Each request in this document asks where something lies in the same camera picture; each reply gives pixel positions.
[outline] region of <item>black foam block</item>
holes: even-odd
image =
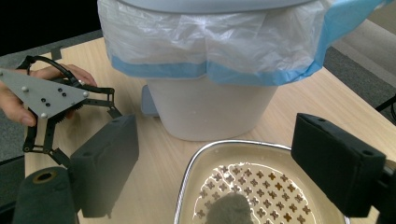
[[[12,223],[78,223],[67,171],[50,167],[27,176],[21,183]]]
[[[71,157],[76,205],[84,217],[110,215],[139,156],[135,116],[110,121]]]
[[[291,156],[347,217],[367,217],[386,156],[331,122],[297,114]]]

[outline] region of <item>tray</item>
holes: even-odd
[[[250,221],[242,223],[349,223],[292,159],[290,148],[226,140],[200,148],[191,158],[178,195],[174,224],[211,224],[211,218],[219,215],[208,218],[209,211],[222,216],[234,214],[226,207],[214,209],[219,209],[219,199],[235,194],[244,196],[248,204]]]

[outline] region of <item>white trash can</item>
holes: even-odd
[[[112,66],[147,80],[165,129],[211,141],[253,129],[278,86],[318,71],[387,1],[98,0],[98,12]]]

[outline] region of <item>white plastic bag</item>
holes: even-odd
[[[145,10],[98,0],[112,66],[143,78],[279,86],[318,71],[330,44],[389,0],[316,0],[213,15]]]

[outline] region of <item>wooden table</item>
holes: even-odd
[[[62,55],[59,63],[80,66],[92,73],[98,86],[116,90],[116,107],[123,115],[136,115],[139,136],[139,161],[116,202],[112,218],[84,218],[79,214],[80,222],[173,223],[188,162],[208,142],[177,139],[165,130],[159,118],[145,117],[140,110],[145,79],[127,77],[113,69],[103,38],[62,49]],[[48,65],[36,63],[33,69],[43,66]],[[325,68],[312,77],[279,87],[257,127],[235,139],[290,147],[298,112],[327,119],[396,160],[396,127]],[[105,108],[85,105],[72,119],[57,125],[53,148],[59,147],[70,156],[110,120]],[[42,140],[43,128],[39,123],[37,141]],[[56,165],[46,155],[26,154],[26,175]],[[373,224],[376,214],[372,209],[370,218],[353,218],[352,223]]]

